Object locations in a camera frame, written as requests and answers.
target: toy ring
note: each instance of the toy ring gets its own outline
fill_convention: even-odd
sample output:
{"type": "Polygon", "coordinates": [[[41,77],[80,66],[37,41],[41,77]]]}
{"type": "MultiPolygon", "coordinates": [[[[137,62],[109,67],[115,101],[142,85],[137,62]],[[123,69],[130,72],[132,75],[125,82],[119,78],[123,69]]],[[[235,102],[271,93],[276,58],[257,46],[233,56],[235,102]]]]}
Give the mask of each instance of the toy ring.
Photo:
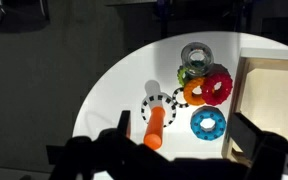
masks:
{"type": "Polygon", "coordinates": [[[204,79],[205,79],[204,77],[197,77],[195,79],[192,79],[185,85],[183,94],[184,94],[184,99],[186,100],[188,104],[199,106],[205,103],[201,94],[193,93],[193,90],[196,87],[202,86],[204,84],[204,79]]]}
{"type": "Polygon", "coordinates": [[[233,88],[233,80],[227,73],[216,73],[207,77],[204,81],[202,89],[202,98],[207,104],[212,106],[222,104],[227,99],[233,88]],[[221,83],[221,87],[212,92],[214,86],[221,83]]]}
{"type": "Polygon", "coordinates": [[[189,105],[188,103],[179,103],[177,100],[176,100],[176,96],[179,92],[183,92],[184,88],[180,87],[180,88],[177,88],[174,93],[173,93],[173,96],[172,96],[172,99],[174,101],[174,104],[179,107],[179,108],[187,108],[189,105]]]}
{"type": "Polygon", "coordinates": [[[186,75],[186,71],[187,68],[184,68],[183,66],[180,66],[180,68],[177,70],[177,79],[182,87],[184,87],[185,84],[189,81],[189,78],[186,75]]]}
{"type": "Polygon", "coordinates": [[[191,119],[191,129],[199,139],[208,141],[217,139],[224,134],[225,128],[225,118],[221,111],[217,108],[205,106],[199,108],[193,113],[191,119]],[[209,118],[215,121],[215,124],[212,127],[203,127],[201,124],[202,121],[209,118]]]}
{"type": "Polygon", "coordinates": [[[149,103],[152,101],[161,101],[163,104],[163,108],[165,110],[165,121],[164,127],[167,127],[173,123],[176,117],[176,106],[172,101],[172,98],[165,93],[146,97],[141,106],[141,115],[144,121],[148,124],[151,116],[151,109],[149,107],[149,103]]]}

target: white table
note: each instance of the white table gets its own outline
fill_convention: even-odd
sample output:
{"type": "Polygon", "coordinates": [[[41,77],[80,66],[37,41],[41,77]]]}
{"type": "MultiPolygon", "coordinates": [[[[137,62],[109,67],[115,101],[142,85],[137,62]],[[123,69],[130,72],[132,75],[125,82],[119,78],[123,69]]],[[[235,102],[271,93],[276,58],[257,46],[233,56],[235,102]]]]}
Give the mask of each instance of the white table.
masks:
{"type": "MultiPolygon", "coordinates": [[[[156,80],[161,91],[171,96],[180,87],[176,77],[182,64],[180,53],[190,42],[209,46],[214,62],[225,66],[233,80],[241,48],[288,50],[288,46],[276,41],[231,32],[191,33],[149,44],[123,58],[100,78],[80,109],[73,136],[86,135],[94,140],[103,129],[117,127],[122,110],[131,110],[131,139],[142,143],[147,127],[140,112],[146,96],[144,85],[148,80],[156,80]]],[[[225,118],[230,103],[231,96],[216,106],[225,118]]],[[[169,160],[175,157],[221,158],[223,136],[214,141],[203,141],[190,128],[192,112],[197,108],[177,108],[177,117],[164,129],[163,145],[157,152],[169,160]]]]}

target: orange toy ring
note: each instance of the orange toy ring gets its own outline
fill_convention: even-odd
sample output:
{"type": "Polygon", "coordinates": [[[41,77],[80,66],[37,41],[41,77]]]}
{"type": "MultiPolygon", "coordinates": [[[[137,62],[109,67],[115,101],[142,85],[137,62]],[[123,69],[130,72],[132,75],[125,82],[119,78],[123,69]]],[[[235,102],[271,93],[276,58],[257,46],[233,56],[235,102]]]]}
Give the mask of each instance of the orange toy ring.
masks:
{"type": "Polygon", "coordinates": [[[190,80],[184,87],[183,95],[184,99],[188,104],[200,106],[205,104],[205,101],[202,98],[202,94],[194,94],[193,90],[204,84],[204,77],[197,77],[195,79],[190,80]]]}

